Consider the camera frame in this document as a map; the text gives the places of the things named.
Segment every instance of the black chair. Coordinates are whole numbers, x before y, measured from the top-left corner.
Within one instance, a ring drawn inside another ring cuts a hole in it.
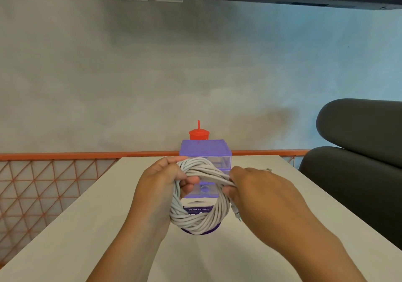
[[[402,102],[339,99],[318,114],[319,134],[299,171],[402,249]]]

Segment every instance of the cable bundle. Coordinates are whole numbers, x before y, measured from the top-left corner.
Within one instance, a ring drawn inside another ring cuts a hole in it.
[[[214,229],[229,212],[230,201],[222,192],[222,187],[224,185],[235,186],[235,184],[229,180],[229,175],[224,174],[206,158],[189,158],[177,164],[187,176],[199,176],[203,181],[216,183],[219,197],[211,212],[190,215],[180,202],[180,181],[176,181],[170,206],[170,220],[179,228],[188,230],[195,235]],[[234,208],[233,203],[232,209],[237,216],[238,210]]]

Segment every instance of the purple drawer organizer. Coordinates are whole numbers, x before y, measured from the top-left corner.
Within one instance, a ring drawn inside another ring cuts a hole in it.
[[[218,140],[183,140],[179,155],[204,157],[215,167],[229,174],[232,166],[232,151],[223,139]],[[217,198],[218,189],[211,182],[200,182],[185,198]]]

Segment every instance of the orange rail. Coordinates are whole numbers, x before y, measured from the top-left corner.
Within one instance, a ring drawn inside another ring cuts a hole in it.
[[[279,155],[283,157],[304,156],[309,150],[238,150],[233,156]],[[73,159],[109,159],[122,157],[178,156],[178,151],[154,152],[84,152],[84,153],[3,153],[0,161],[8,160],[73,160]]]

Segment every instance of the tabletop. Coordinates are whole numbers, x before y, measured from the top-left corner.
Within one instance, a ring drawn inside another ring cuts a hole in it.
[[[0,270],[0,281],[84,282],[121,228],[138,178],[157,159],[120,159]],[[270,168],[293,182],[313,213],[341,239],[368,281],[402,280],[402,251],[281,157],[234,156],[235,165]],[[208,235],[190,235],[171,224],[148,281],[300,279],[280,254],[262,244],[230,211]]]

